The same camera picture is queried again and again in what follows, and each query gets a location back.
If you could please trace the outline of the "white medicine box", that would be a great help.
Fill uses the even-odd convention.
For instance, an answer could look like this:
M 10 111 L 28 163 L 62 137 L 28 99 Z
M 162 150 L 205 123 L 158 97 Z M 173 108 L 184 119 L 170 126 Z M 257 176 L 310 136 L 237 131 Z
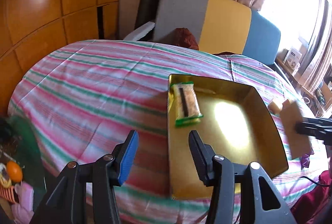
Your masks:
M 279 116 L 288 140 L 291 159 L 310 154 L 312 147 L 309 137 L 297 132 L 298 124 L 303 122 L 298 104 L 295 101 L 285 100 Z

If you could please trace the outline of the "yellow sponge block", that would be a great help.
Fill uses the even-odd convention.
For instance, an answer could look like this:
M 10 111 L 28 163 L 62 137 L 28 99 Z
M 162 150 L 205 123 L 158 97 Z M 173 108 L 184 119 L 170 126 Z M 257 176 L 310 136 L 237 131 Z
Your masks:
M 283 108 L 282 103 L 279 103 L 278 101 L 275 100 L 271 100 L 268 104 L 268 110 L 274 115 L 280 114 L 282 108 Z

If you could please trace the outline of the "grey yellow blue headboard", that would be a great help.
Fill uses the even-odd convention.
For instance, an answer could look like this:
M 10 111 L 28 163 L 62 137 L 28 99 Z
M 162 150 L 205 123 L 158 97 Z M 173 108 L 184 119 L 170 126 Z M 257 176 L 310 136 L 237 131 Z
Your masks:
M 233 0 L 160 0 L 153 41 L 170 44 L 177 28 L 187 28 L 202 52 L 237 53 L 268 66 L 281 38 L 272 22 Z

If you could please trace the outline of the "purple sachet pouch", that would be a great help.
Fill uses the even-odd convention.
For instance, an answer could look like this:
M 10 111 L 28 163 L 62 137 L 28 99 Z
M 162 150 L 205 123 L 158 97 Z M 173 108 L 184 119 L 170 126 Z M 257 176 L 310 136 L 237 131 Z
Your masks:
M 314 152 L 311 151 L 309 154 L 304 154 L 300 157 L 300 165 L 302 169 L 309 168 L 310 166 L 310 156 L 314 155 Z

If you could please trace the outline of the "gold rectangular tray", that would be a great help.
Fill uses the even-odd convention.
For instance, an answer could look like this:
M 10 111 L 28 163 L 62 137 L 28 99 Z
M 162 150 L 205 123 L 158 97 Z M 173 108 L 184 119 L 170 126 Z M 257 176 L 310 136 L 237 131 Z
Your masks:
M 176 126 L 176 101 L 168 90 L 169 179 L 174 199 L 207 199 L 212 188 L 199 180 L 188 146 L 196 130 L 202 141 L 233 163 L 259 162 L 274 178 L 289 168 L 277 127 L 261 95 L 250 85 L 203 76 L 171 74 L 169 84 L 193 82 L 203 117 L 188 126 Z

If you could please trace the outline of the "pink plush toy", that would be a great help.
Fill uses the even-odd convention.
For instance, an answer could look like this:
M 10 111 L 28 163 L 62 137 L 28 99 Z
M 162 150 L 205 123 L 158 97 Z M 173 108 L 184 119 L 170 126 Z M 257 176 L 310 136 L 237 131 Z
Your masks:
M 24 181 L 22 181 L 20 184 L 15 184 L 14 190 L 18 195 L 18 204 L 11 206 L 13 219 L 15 223 L 29 223 L 34 215 L 34 190 L 28 183 Z

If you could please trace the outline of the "orange wooden wardrobe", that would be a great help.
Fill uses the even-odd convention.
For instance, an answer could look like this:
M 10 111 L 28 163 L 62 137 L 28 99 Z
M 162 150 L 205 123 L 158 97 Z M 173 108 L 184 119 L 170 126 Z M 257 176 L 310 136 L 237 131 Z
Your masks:
M 1 0 L 1 114 L 22 76 L 67 44 L 118 36 L 119 0 Z

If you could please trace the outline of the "red garment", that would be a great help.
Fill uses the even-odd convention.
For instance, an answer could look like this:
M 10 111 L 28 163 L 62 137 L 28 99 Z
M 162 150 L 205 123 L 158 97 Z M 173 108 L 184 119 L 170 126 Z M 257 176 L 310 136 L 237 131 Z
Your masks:
M 291 208 L 291 212 L 297 223 L 314 223 L 319 213 L 331 200 L 331 175 L 329 171 L 323 171 L 319 175 L 320 185 L 312 191 L 302 195 Z

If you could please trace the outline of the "green wrapped snack bar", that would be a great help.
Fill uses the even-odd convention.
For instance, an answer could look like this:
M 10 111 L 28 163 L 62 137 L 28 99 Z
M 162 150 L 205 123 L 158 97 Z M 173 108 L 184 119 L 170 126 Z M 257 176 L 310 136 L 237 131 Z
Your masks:
M 176 127 L 184 127 L 200 122 L 204 116 L 198 104 L 193 82 L 172 83 L 171 91 L 176 107 Z

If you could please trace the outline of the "white foam board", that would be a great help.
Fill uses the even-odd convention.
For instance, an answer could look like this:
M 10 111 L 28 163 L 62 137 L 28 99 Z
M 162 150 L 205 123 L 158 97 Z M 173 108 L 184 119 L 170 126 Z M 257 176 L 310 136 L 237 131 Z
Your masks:
M 155 22 L 149 21 L 128 34 L 124 41 L 139 41 L 155 28 Z

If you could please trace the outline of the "wooden desk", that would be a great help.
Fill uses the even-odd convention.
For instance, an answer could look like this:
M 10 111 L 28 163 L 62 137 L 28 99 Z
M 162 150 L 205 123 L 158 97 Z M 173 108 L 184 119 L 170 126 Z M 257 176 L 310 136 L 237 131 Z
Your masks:
M 325 104 L 323 105 L 321 102 L 319 102 L 317 93 L 310 92 L 304 86 L 304 82 L 300 80 L 300 74 L 294 72 L 278 57 L 276 58 L 276 63 L 279 67 L 281 67 L 281 70 L 288 77 L 288 80 L 290 80 L 296 92 L 298 92 L 302 96 L 302 99 L 305 101 L 305 103 L 311 109 L 314 115 L 316 117 L 331 118 L 331 90 L 328 88 L 326 83 L 322 81 L 322 85 L 320 86 L 320 96 L 322 96 L 325 100 Z

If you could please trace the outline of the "dark red cushion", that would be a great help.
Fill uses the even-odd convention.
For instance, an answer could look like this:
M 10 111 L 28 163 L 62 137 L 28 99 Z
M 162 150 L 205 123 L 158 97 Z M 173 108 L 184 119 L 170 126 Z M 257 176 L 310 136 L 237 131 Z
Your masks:
M 178 47 L 199 50 L 196 38 L 188 28 L 176 28 L 171 44 Z

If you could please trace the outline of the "orange ball toy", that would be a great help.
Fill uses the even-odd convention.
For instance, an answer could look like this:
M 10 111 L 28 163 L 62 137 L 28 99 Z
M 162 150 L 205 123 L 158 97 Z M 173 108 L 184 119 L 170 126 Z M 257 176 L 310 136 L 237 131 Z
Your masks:
M 9 161 L 6 164 L 7 174 L 14 183 L 20 183 L 23 179 L 21 167 L 14 161 Z

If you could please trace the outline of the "white box on desk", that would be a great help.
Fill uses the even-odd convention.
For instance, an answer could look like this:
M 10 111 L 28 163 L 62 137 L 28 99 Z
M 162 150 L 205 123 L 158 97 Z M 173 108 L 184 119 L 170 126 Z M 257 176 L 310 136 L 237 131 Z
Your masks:
M 302 54 L 297 49 L 290 49 L 286 54 L 283 63 L 288 65 L 291 69 L 295 70 L 299 64 Z

